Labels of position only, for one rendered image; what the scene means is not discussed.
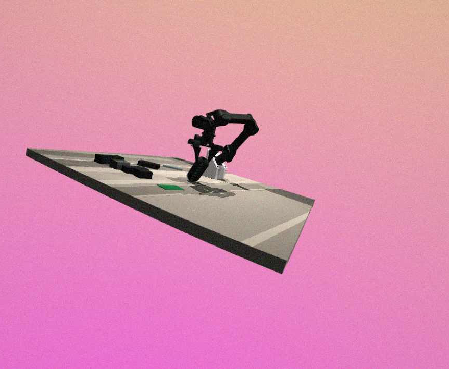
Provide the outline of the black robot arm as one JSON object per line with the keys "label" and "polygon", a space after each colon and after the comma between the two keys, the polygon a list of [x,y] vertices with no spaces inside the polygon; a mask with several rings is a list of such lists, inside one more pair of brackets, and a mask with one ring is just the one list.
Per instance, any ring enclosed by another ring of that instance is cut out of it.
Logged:
{"label": "black robot arm", "polygon": [[[253,116],[249,114],[234,114],[229,113],[223,109],[217,109],[203,115],[196,115],[192,119],[192,126],[202,130],[215,133],[216,127],[226,126],[229,123],[245,124],[241,134],[231,143],[223,147],[223,152],[214,156],[217,165],[222,165],[223,162],[231,162],[236,155],[237,149],[244,143],[249,136],[255,135],[259,131],[259,127]],[[212,120],[212,117],[214,120]]]}

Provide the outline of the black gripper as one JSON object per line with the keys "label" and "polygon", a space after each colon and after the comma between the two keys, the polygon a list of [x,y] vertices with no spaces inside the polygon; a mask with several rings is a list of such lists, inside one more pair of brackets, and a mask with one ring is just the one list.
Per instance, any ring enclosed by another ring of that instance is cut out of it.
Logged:
{"label": "black gripper", "polygon": [[[197,161],[197,159],[199,157],[199,153],[201,151],[200,145],[205,146],[205,147],[210,147],[211,149],[209,149],[209,156],[208,156],[208,162],[210,162],[212,160],[212,158],[219,151],[223,152],[223,146],[216,145],[213,143],[213,139],[216,136],[216,135],[214,135],[215,133],[203,130],[203,132],[201,134],[202,134],[202,140],[198,141],[198,140],[194,140],[194,139],[189,139],[188,144],[192,145],[191,147],[194,149],[196,161]],[[207,144],[209,144],[209,145],[207,145]]]}

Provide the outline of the green block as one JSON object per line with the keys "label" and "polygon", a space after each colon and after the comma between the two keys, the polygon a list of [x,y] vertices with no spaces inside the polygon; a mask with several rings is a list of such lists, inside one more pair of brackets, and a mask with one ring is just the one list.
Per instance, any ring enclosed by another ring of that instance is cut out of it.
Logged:
{"label": "green block", "polygon": [[165,184],[158,184],[161,188],[165,190],[184,190],[176,185],[165,185]]}

